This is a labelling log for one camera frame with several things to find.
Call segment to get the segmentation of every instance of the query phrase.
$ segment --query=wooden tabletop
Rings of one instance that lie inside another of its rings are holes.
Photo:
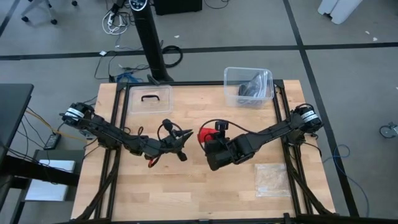
[[[284,83],[290,108],[305,102],[298,80],[285,80]],[[107,121],[111,119],[115,92],[116,84],[102,84],[99,88],[95,111]],[[284,164],[280,139],[264,145],[251,160],[243,164],[231,164],[211,171],[196,138],[199,127],[215,118],[230,120],[252,131],[267,128],[276,123],[272,101],[257,110],[231,108],[226,106],[222,86],[174,86],[173,92],[174,109],[171,114],[128,114],[126,127],[136,134],[138,128],[143,126],[143,134],[155,139],[157,128],[165,118],[182,129],[193,129],[195,133],[183,149],[188,160],[180,162],[175,154],[166,154],[155,167],[149,169],[144,157],[133,156],[127,150],[122,150],[112,220],[275,218],[282,217],[285,212],[294,216],[291,197],[256,196],[255,164]],[[120,124],[123,96],[122,92],[117,126]],[[284,118],[280,97],[279,104]],[[226,135],[233,138],[241,133],[240,129],[230,126]],[[166,135],[165,130],[161,131],[161,137]],[[311,137],[307,137],[307,142],[317,144]],[[303,145],[301,150],[308,186],[319,201],[334,212],[318,151],[308,145]],[[94,197],[100,182],[103,158],[104,149],[97,149],[85,159],[72,218],[79,216]],[[305,211],[300,187],[297,188],[301,208]],[[104,196],[102,214],[105,214],[107,201],[108,193]]]

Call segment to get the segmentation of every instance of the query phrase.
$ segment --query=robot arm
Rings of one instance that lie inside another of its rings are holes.
[[[157,161],[161,155],[169,152],[178,155],[181,161],[187,160],[182,148],[193,134],[192,130],[182,130],[168,119],[163,120],[158,133],[161,127],[164,127],[170,135],[156,140],[141,135],[143,127],[139,128],[138,135],[130,135],[124,132],[96,115],[94,109],[84,103],[73,103],[65,114],[60,115],[65,124],[97,136],[99,145],[107,149],[116,149],[122,144],[131,154],[136,156],[144,154],[145,159],[150,161],[154,159]],[[179,130],[174,130],[173,126],[178,127]]]
[[[241,134],[231,140],[225,137],[225,130],[228,129],[228,124],[238,125],[226,120],[216,120],[215,129],[218,132],[212,134],[203,133],[202,129],[206,123],[199,130],[199,136],[204,135],[203,138],[199,137],[199,139],[200,144],[205,142],[205,147],[202,148],[205,151],[211,170],[218,170],[220,167],[227,166],[230,163],[240,164],[247,161],[260,150],[262,145],[283,135],[286,135],[289,143],[299,144],[304,140],[304,133],[314,133],[323,126],[312,106],[299,106],[292,111],[289,119],[258,133],[248,131],[247,134]]]

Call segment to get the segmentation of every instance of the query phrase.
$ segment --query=black box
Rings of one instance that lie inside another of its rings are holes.
[[[163,16],[173,13],[201,11],[202,0],[154,0],[154,4],[156,14]]]

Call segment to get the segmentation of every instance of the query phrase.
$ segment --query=plastic lid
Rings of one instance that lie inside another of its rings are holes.
[[[130,88],[130,114],[171,113],[172,110],[173,88],[170,85]]]

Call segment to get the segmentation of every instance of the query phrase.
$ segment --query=plastic box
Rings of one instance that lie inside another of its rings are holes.
[[[239,88],[255,77],[256,84],[262,86],[262,91],[256,92],[256,96],[239,96]],[[228,67],[224,70],[224,94],[228,106],[260,108],[274,97],[272,73],[265,68]]]
[[[132,87],[128,110],[131,115],[171,113],[173,88],[170,85]]]

